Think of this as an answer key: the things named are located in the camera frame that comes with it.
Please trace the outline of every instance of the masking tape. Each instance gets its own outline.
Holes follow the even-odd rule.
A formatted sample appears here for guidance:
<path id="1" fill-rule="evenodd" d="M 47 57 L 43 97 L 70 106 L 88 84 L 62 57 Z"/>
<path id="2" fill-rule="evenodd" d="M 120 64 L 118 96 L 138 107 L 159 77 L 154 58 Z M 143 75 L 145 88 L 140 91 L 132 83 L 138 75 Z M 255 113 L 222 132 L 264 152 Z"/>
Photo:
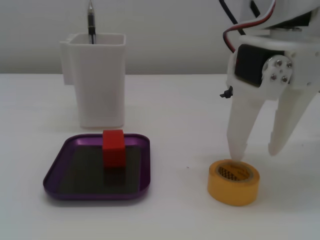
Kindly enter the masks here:
<path id="1" fill-rule="evenodd" d="M 214 162 L 209 169 L 208 192 L 216 200 L 244 206 L 257 198 L 260 175 L 251 165 L 229 159 Z"/>

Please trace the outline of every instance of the white table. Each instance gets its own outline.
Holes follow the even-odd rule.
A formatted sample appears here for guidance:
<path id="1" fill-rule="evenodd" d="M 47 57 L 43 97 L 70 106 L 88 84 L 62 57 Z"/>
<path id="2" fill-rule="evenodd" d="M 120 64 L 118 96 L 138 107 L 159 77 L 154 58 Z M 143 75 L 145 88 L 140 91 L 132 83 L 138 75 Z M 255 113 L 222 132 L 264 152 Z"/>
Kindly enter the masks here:
<path id="1" fill-rule="evenodd" d="M 268 142 L 277 103 L 265 104 L 244 159 L 260 172 L 258 198 L 233 207 L 207 192 L 210 164 L 229 157 L 225 78 L 127 76 L 123 130 L 150 138 L 147 195 L 59 202 L 42 182 L 62 144 L 102 129 L 79 127 L 74 89 L 61 75 L 0 75 L 0 239 L 319 239 L 320 94 L 276 157 Z"/>

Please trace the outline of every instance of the black wire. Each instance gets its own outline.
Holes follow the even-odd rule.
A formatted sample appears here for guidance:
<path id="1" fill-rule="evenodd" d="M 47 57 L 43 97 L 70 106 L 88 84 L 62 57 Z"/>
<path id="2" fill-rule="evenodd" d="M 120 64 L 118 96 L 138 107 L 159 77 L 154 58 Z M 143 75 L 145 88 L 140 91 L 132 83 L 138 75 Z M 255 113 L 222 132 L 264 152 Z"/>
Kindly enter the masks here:
<path id="1" fill-rule="evenodd" d="M 226 15 L 229 17 L 231 22 L 233 24 L 238 24 L 237 20 L 235 19 L 234 15 L 229 10 L 229 8 L 228 8 L 227 4 L 225 3 L 225 1 L 224 0 L 219 0 L 219 3 L 221 4 L 221 7 L 225 11 Z M 240 35 L 246 35 L 246 33 L 242 29 L 239 29 L 238 32 L 240 33 Z"/>

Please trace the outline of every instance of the red wire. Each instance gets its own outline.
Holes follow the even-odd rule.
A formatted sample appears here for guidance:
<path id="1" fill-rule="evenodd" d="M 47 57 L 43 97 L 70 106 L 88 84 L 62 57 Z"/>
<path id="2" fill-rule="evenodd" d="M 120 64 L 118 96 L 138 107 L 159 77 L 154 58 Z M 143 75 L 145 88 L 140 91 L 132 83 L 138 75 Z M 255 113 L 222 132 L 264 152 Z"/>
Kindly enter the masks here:
<path id="1" fill-rule="evenodd" d="M 224 31 L 223 40 L 224 40 L 225 44 L 227 45 L 227 47 L 231 50 L 231 52 L 234 53 L 236 51 L 236 49 L 230 43 L 230 40 L 228 39 L 228 34 L 227 33 L 231 32 L 231 31 L 235 31 L 235 30 L 247 29 L 247 28 L 255 27 L 255 26 L 258 26 L 260 24 L 265 23 L 272 16 L 272 14 L 273 14 L 273 12 L 275 10 L 275 6 L 276 6 L 276 2 L 274 2 L 273 6 L 272 6 L 272 9 L 269 12 L 269 14 L 265 18 L 263 18 L 263 19 L 261 19 L 259 21 L 254 21 L 254 22 L 248 22 L 248 23 L 244 23 L 244 24 L 240 24 L 240 25 L 235 25 L 235 26 L 232 26 L 232 27 L 230 27 L 230 28 L 228 28 L 227 30 Z"/>

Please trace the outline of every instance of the white wall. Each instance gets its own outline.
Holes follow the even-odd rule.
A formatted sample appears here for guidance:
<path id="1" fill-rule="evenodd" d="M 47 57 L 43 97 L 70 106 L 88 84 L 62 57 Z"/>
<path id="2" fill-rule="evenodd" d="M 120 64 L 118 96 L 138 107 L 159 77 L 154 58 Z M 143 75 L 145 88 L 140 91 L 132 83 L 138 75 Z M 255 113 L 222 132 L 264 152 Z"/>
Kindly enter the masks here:
<path id="1" fill-rule="evenodd" d="M 236 17 L 241 0 L 226 0 Z M 1 0 L 0 73 L 61 73 L 59 41 L 87 31 L 88 0 Z M 125 33 L 130 74 L 225 73 L 218 0 L 94 0 L 97 32 Z"/>

